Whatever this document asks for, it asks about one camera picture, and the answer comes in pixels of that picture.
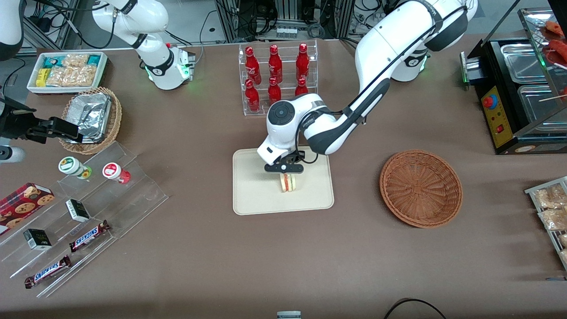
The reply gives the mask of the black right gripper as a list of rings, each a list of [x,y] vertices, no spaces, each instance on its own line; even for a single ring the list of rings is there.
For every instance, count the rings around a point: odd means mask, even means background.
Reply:
[[[48,138],[58,138],[83,143],[83,135],[75,124],[58,117],[50,117],[48,120],[36,119],[36,122],[27,130],[27,140],[45,144]]]

